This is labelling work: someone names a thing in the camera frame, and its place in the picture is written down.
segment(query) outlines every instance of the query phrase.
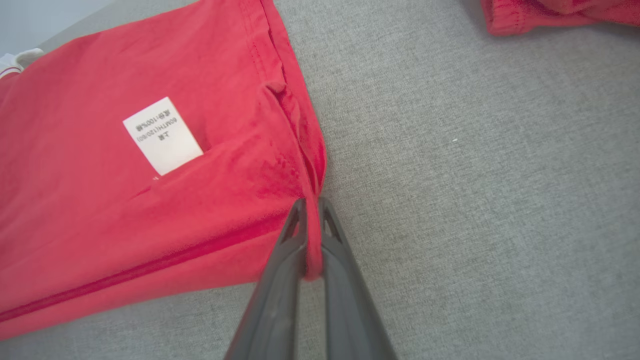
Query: red cloth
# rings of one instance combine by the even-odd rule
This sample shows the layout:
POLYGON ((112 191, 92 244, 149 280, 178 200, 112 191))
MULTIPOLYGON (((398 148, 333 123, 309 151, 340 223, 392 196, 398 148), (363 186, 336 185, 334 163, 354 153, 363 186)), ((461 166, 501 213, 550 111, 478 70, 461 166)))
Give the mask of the red cloth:
POLYGON ((271 0, 202 0, 0 79, 0 338, 258 279, 323 138, 271 0), (168 96, 204 155, 161 176, 122 121, 168 96))
POLYGON ((537 26, 600 21, 640 26, 640 0, 481 0, 492 35, 518 35, 537 26))

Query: care label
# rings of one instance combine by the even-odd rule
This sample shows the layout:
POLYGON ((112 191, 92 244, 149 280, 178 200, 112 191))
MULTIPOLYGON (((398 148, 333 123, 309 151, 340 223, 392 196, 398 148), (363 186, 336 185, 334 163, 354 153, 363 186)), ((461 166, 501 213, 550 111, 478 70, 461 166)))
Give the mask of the care label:
POLYGON ((122 123, 160 175, 202 155, 200 146, 168 97, 122 123))

